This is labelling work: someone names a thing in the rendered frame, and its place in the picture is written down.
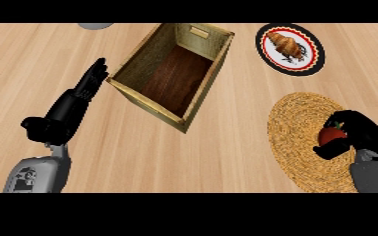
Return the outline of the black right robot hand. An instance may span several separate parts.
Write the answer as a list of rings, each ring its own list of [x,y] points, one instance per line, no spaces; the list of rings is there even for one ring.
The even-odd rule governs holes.
[[[324,127],[331,128],[342,123],[342,131],[346,138],[331,140],[324,146],[315,146],[313,151],[327,160],[344,154],[350,147],[356,150],[373,151],[378,155],[378,125],[355,110],[342,110],[333,113]]]

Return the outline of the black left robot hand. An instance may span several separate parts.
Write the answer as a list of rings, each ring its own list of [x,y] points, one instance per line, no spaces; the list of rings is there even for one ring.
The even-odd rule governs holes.
[[[99,58],[88,69],[76,87],[58,98],[45,117],[27,117],[21,126],[31,141],[52,145],[65,144],[79,129],[89,103],[108,77],[105,59]]]

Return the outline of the round woven straw placemat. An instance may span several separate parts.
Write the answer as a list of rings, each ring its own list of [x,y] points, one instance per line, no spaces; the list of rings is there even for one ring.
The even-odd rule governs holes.
[[[313,147],[324,123],[343,106],[312,92],[285,95],[274,105],[268,135],[275,159],[287,176],[306,192],[356,193],[350,175],[355,148],[333,160],[322,159]]]

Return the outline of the rectangular wicker basket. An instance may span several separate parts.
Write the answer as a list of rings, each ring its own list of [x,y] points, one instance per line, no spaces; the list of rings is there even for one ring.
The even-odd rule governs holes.
[[[130,102],[186,132],[235,33],[206,23],[160,23],[108,77]]]

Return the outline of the grey round object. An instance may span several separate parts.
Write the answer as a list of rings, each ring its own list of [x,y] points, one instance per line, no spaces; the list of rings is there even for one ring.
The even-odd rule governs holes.
[[[101,30],[108,28],[114,23],[79,23],[79,26],[86,30]]]

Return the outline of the black-rimmed round plate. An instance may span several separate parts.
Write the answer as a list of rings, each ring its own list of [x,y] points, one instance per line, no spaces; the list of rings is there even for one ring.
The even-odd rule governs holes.
[[[325,50],[316,36],[293,23],[269,23],[256,35],[263,61],[281,73],[311,76],[325,65]]]

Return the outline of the brown croissant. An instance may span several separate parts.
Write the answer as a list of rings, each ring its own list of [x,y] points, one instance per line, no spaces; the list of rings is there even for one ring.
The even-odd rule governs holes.
[[[272,41],[277,51],[288,58],[303,60],[302,48],[291,37],[285,37],[277,32],[268,34],[269,40]]]

